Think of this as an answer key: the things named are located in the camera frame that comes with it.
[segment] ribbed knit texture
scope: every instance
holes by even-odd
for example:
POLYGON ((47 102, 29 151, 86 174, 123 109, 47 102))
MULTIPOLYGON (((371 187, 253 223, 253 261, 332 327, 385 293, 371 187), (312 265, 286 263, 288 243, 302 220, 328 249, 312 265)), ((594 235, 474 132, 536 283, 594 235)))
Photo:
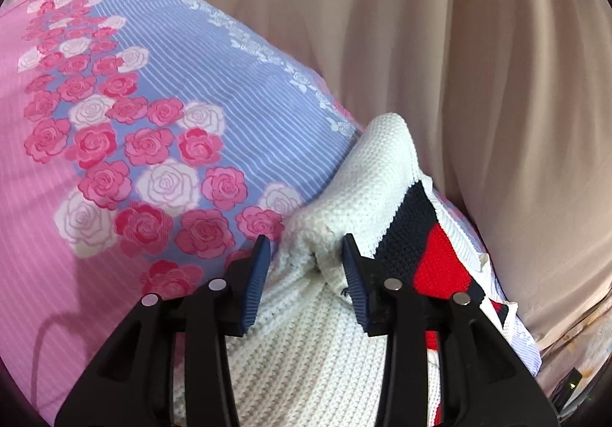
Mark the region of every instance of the ribbed knit texture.
MULTIPOLYGON (((395 114, 383 115, 371 122, 320 198, 290 219, 255 326, 246 337, 227 340, 241 426, 374 424, 386 338, 363 333, 345 295, 340 246, 347 233, 353 234, 363 256, 378 254, 388 270, 417 289, 422 284, 446 294, 463 283, 472 294, 480 291, 485 314, 508 340, 512 335, 516 305, 506 304, 502 328, 488 298, 493 296, 488 292, 491 282, 477 284, 487 276, 479 256, 420 171, 405 122, 395 114), (411 198, 418 199, 412 207, 411 198), (394 234, 402 229, 394 226, 383 241, 392 222, 402 228, 412 225, 421 235, 402 242, 394 234), (392 260, 389 245, 411 252, 412 261, 392 260), (450 265, 444 265, 445 259, 460 266, 446 270, 450 265), (463 278, 457 279, 457 273, 463 278)), ((428 343, 435 347, 430 339, 428 343)), ((434 425, 440 401, 437 351, 428 349, 427 357, 428 424, 434 425)), ((175 413, 184 414, 182 389, 174 402, 175 413)))

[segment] knitted fabric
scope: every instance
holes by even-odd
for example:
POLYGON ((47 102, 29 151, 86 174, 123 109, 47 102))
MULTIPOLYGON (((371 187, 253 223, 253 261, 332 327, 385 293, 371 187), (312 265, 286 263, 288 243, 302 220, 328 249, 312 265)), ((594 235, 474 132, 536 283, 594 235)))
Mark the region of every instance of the knitted fabric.
MULTIPOLYGON (((227 339, 241 426, 374 425, 386 337, 370 338, 356 322, 340 258, 347 233, 363 256, 424 294, 478 295, 510 339, 516 305, 500 302, 507 308, 502 325, 489 299, 490 274, 418 167, 405 122, 384 115, 371 122, 320 198, 289 220, 255 325, 246 337, 227 339)), ((426 340, 429 425, 440 402, 432 337, 426 340)), ((174 399, 181 414, 180 387, 174 399)))

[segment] brown fabric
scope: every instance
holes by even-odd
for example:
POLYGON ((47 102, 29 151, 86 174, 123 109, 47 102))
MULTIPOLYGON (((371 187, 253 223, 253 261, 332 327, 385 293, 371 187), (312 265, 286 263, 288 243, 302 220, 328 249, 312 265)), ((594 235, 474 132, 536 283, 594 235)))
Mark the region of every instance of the brown fabric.
POLYGON ((405 117, 542 348, 607 294, 606 0, 207 1, 319 71, 362 123, 405 117))

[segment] white knit sweater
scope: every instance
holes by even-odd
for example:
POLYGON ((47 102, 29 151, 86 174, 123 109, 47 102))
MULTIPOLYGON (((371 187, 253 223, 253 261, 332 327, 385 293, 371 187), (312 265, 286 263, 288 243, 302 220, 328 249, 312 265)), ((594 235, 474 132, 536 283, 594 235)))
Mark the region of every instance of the white knit sweater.
MULTIPOLYGON (((228 338, 234 397, 243 427, 369 427, 374 425, 383 378, 386 337, 369 338, 357 324, 340 258, 352 233, 373 257, 406 194, 421 180, 458 258, 487 296, 497 300, 490 267, 481 267, 463 231, 421 172, 403 119, 374 119, 319 199, 289 220, 273 261, 257 321, 244 338, 228 338)), ((485 314, 508 341, 506 326, 487 298, 485 314)), ((438 356, 428 350, 428 422, 440 399, 438 356)), ((174 396, 184 416, 184 389, 174 396)))

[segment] silver rivet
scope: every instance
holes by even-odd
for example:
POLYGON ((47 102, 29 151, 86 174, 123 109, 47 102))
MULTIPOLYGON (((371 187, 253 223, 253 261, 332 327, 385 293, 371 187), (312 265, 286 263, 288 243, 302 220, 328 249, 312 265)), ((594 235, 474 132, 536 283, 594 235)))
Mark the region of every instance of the silver rivet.
POLYGON ((402 288, 402 281, 399 279, 386 279, 382 284, 390 291, 399 291, 402 288))
POLYGON ((456 292, 453 294, 453 301, 459 306, 464 307, 470 304, 472 298, 466 292, 456 292))
POLYGON ((228 286, 227 282, 223 279, 213 279, 208 282, 208 288, 211 291, 222 291, 228 286))
POLYGON ((143 304, 143 307, 154 307, 157 305, 159 301, 159 296, 157 294, 145 294, 140 302, 143 304))

